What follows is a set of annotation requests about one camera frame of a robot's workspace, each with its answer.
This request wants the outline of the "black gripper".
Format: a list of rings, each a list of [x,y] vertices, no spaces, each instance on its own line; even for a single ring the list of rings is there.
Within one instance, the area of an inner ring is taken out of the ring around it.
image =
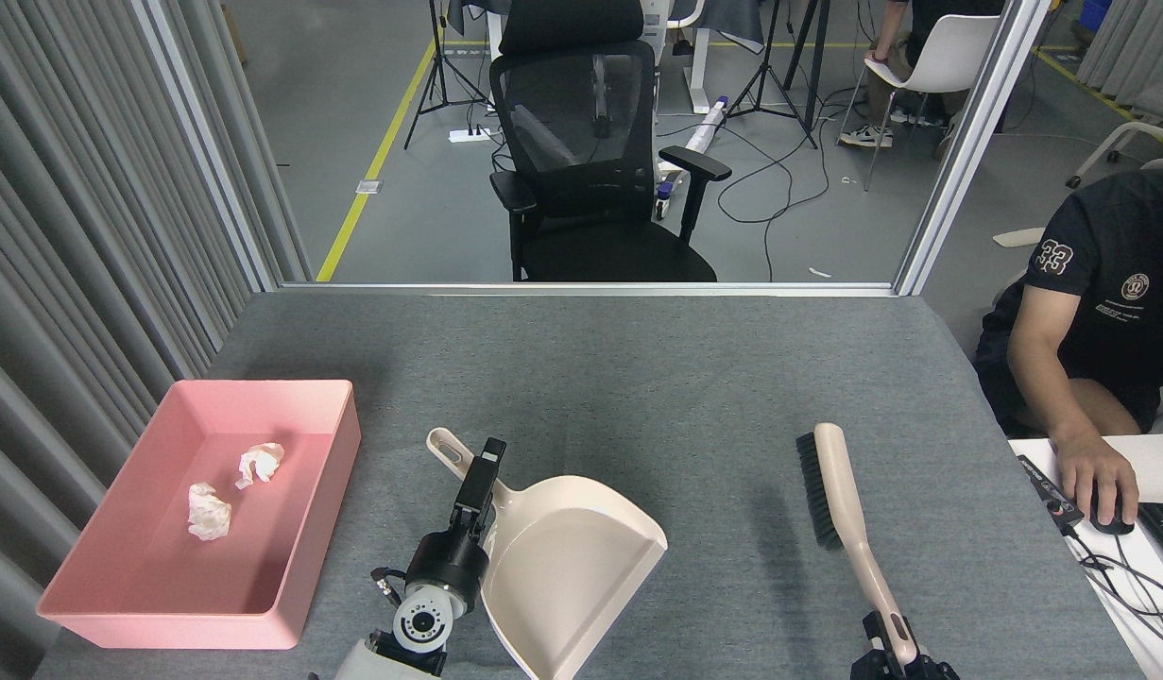
[[[451,531],[434,531],[419,542],[408,570],[405,595],[412,597],[424,587],[448,590],[463,604],[476,604],[485,580],[488,554],[478,539],[485,529],[487,509],[493,500],[506,443],[488,438],[481,454],[475,456],[454,499],[449,517]],[[465,531],[465,534],[454,534]]]

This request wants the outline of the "person's hand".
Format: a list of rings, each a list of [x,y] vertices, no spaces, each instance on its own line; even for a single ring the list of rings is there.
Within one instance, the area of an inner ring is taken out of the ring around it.
[[[1101,524],[1134,524],[1139,511],[1137,474],[1130,461],[1096,432],[1053,436],[1059,481],[1073,502]]]

